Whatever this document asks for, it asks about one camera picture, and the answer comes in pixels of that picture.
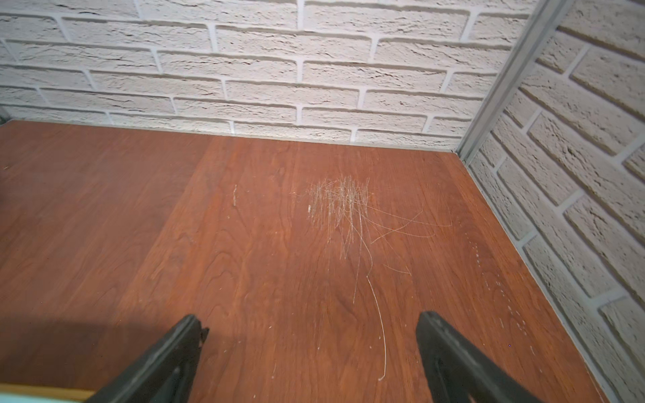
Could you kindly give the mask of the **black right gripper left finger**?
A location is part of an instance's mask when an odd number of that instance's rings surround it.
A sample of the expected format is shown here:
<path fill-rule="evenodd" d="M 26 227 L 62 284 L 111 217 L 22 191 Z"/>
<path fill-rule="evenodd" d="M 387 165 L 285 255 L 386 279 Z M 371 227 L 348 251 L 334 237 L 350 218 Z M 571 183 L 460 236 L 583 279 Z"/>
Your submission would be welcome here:
<path fill-rule="evenodd" d="M 183 317 L 89 402 L 187 402 L 209 329 Z"/>

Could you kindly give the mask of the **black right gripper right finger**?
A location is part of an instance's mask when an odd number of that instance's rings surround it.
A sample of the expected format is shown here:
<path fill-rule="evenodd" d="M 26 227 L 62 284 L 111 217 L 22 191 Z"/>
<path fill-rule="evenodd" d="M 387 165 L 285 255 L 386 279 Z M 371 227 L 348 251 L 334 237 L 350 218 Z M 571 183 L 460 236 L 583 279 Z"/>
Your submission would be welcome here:
<path fill-rule="evenodd" d="M 538 402 L 436 312 L 422 312 L 416 339 L 434 402 Z"/>

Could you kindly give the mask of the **teal calculator keys up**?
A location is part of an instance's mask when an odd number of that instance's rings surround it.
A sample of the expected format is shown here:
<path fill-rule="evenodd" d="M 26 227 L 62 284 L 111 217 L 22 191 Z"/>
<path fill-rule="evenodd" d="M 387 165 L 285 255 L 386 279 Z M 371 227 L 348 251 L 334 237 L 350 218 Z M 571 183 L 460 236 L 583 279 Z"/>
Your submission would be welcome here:
<path fill-rule="evenodd" d="M 0 403 L 74 403 L 74 401 L 1 392 Z"/>

